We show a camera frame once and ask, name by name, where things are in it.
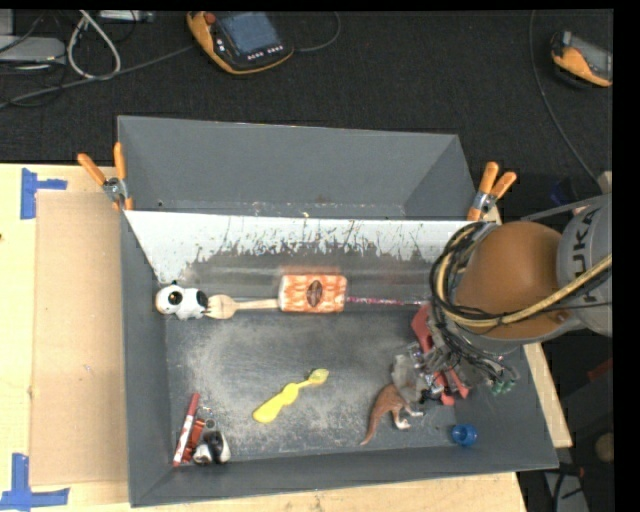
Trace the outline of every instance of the device screen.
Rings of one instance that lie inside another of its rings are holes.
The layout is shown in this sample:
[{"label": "device screen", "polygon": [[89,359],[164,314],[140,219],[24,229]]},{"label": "device screen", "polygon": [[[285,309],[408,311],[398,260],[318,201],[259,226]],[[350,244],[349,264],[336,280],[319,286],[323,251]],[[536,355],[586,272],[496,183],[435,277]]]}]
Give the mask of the device screen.
[{"label": "device screen", "polygon": [[613,56],[608,51],[575,35],[571,36],[570,44],[579,50],[588,62],[598,68],[604,78],[607,80],[613,79]]},{"label": "device screen", "polygon": [[221,16],[218,23],[241,54],[280,43],[274,26],[263,12]]}]

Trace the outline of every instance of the electronic device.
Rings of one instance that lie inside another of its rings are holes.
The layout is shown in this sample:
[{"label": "electronic device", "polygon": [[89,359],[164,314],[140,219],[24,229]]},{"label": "electronic device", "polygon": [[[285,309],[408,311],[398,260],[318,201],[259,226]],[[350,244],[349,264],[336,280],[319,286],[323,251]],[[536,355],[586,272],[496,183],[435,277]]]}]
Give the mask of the electronic device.
[{"label": "electronic device", "polygon": [[558,70],[574,82],[609,87],[613,84],[613,54],[568,30],[551,38],[551,57]]},{"label": "electronic device", "polygon": [[187,25],[205,53],[228,73],[264,71],[293,54],[293,45],[267,12],[189,11]]},{"label": "electronic device", "polygon": [[18,36],[14,9],[0,9],[0,62],[15,66],[66,64],[66,48],[53,37]]},{"label": "electronic device", "polygon": [[133,9],[102,9],[98,11],[98,18],[114,23],[152,23],[156,19],[156,12]]}]

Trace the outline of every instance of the orange device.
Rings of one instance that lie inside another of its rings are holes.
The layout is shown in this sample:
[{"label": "orange device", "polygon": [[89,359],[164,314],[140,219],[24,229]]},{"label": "orange device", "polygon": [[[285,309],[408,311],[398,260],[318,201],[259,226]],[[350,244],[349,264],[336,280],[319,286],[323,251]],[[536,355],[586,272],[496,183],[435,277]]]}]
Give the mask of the orange device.
[{"label": "orange device", "polygon": [[568,30],[556,32],[551,38],[551,58],[578,84],[613,84],[613,54]]},{"label": "orange device", "polygon": [[227,73],[272,68],[293,55],[276,18],[262,11],[189,11],[187,26],[204,52]]}]

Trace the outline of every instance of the blue tape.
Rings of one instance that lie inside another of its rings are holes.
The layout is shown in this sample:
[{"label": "blue tape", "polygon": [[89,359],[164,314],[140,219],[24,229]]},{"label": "blue tape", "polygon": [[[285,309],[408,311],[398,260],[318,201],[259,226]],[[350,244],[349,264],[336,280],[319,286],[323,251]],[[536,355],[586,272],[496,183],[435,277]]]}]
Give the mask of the blue tape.
[{"label": "blue tape", "polygon": [[0,510],[29,512],[32,507],[66,505],[69,488],[51,492],[32,492],[29,487],[29,457],[14,453],[11,461],[11,490],[3,491]]},{"label": "blue tape", "polygon": [[49,179],[38,181],[38,175],[26,167],[22,168],[22,190],[20,195],[20,218],[33,219],[36,216],[36,192],[41,189],[66,190],[65,180]]}]

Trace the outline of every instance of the blue object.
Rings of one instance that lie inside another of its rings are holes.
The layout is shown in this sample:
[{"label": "blue object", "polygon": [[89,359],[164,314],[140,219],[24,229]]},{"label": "blue object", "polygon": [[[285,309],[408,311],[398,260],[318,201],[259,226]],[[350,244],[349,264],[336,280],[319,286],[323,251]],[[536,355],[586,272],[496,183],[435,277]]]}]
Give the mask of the blue object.
[{"label": "blue object", "polygon": [[571,183],[571,178],[565,178],[557,182],[551,188],[550,197],[558,206],[575,203],[578,200],[578,196],[574,190],[573,184]]},{"label": "blue object", "polygon": [[66,190],[65,180],[49,179],[38,181],[38,175],[26,167],[22,168],[22,191],[20,202],[20,218],[33,219],[36,216],[36,192],[40,189]]},{"label": "blue object", "polygon": [[29,457],[21,453],[12,456],[11,490],[3,491],[0,510],[29,512],[32,507],[66,505],[69,488],[52,492],[31,492],[29,487]]},{"label": "blue object", "polygon": [[458,424],[451,429],[451,437],[460,446],[471,446],[478,439],[478,431],[470,423]]}]

